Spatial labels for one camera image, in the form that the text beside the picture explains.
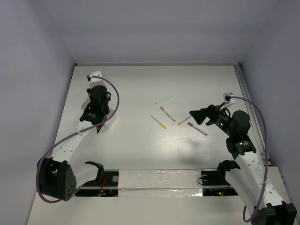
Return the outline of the brown cap marker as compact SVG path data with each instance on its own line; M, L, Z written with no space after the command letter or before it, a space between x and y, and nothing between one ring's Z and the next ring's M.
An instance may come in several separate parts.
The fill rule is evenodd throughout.
M188 122L187 123L189 126L191 126L192 128L194 128L195 130L197 130L198 132L200 132L201 134L203 134L204 136L207 136L208 134L205 132L205 131L203 131L203 130L201 130L200 128L198 128L198 127L196 127L194 124L192 124L191 122Z

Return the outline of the pale yellow cap marker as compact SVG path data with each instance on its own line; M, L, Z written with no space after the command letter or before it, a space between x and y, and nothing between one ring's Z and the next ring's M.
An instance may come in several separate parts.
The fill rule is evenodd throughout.
M191 115L189 115L187 118L181 120L180 122L178 122L178 126L180 126L182 123L184 123L185 121L187 121L189 118L191 118Z

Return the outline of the peach cap marker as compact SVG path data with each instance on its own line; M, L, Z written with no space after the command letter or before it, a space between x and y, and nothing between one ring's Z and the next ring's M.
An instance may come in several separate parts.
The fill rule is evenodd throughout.
M170 119L170 120L172 120L173 122L175 122L176 121L176 119L174 119L166 110L165 110L165 108L164 107L160 107L160 109L164 112L164 114Z

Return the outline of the white pen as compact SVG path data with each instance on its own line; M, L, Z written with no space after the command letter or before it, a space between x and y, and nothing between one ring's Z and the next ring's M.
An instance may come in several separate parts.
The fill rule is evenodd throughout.
M156 104L156 105L157 105L157 104L160 104L160 103L162 103L162 102L164 102L164 101L166 101L166 100L168 100L168 99L170 99L170 98L172 98L172 97L173 97L173 95L168 95L168 96L166 96L166 97L164 97L164 98L162 98L162 99L156 101L155 104Z

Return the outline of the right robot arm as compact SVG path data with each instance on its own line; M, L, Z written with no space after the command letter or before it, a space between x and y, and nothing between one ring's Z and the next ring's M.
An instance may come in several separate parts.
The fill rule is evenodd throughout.
M223 105L209 105L189 114L198 125L209 119L207 126L216 125L228 135L226 147L233 159L219 163L216 179L233 187L244 202L243 212L250 215L250 218L243 218L244 222L253 225L294 224L295 206L286 203L272 185L268 179L268 167L260 162L248 136L250 116L241 110L230 114Z

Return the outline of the white divided container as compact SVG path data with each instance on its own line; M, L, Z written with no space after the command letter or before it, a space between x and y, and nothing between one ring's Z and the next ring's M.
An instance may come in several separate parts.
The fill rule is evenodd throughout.
M84 103L81 105L81 110L84 111L85 108L86 108L86 106L87 106L89 103L90 103L90 99L89 99L89 98L86 98L86 100L84 101ZM111 108L111 107L109 107L109 110L110 110L110 112L109 112L109 114L107 115L107 117L110 117L110 116L112 115L112 113L115 112L115 109L113 109L113 108ZM106 122L106 123L104 124L104 127L105 127L106 129L110 129L111 126L113 125L113 123L115 122L116 118L117 118L117 114L115 114L108 122Z

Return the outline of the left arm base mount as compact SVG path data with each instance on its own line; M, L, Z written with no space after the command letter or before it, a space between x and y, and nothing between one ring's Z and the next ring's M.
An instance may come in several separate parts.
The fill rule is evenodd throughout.
M78 197L118 197L119 170L105 170L100 163L93 161L85 162L97 168L94 179L81 185L75 192Z

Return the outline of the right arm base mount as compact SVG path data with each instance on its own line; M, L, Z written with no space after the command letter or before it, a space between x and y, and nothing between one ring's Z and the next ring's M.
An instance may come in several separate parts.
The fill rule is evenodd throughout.
M232 169L240 169L234 160L225 160L215 170L201 171L197 183L202 186L203 196L237 196L234 188L225 180Z

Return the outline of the aluminium side rail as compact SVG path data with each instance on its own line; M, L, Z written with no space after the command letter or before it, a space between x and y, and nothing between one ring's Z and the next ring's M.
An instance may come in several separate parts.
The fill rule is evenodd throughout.
M245 83L245 79L244 79L244 76L243 76L243 73L242 73L240 63L235 64L234 69L235 69L235 73L236 73L236 76L237 76L237 79L238 79L238 82L239 82L239 85L240 85L242 97L246 98L247 100L250 100L249 92L248 92L248 89L247 89L247 86L246 86L246 83ZM270 157L265 156L264 138L263 138L260 126L258 124L258 120L257 120L256 114L255 114L255 108L253 107L252 104L250 104L247 101L245 102L245 105L246 105L247 112L250 116L251 127L252 127L252 130L254 132L255 141L256 141L256 144L257 144L257 147L258 147L257 149L260 152L262 162L263 162L264 165L267 164L268 166L273 166L272 162L270 160Z

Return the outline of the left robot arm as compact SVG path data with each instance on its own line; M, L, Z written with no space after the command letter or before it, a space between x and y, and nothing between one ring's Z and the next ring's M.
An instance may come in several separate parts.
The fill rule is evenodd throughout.
M91 158L77 159L86 150L85 143L97 135L114 116L109 109L111 94L103 84L87 89L89 103L79 118L77 130L57 142L37 163L36 188L46 203L68 201L80 187L105 183L104 166Z

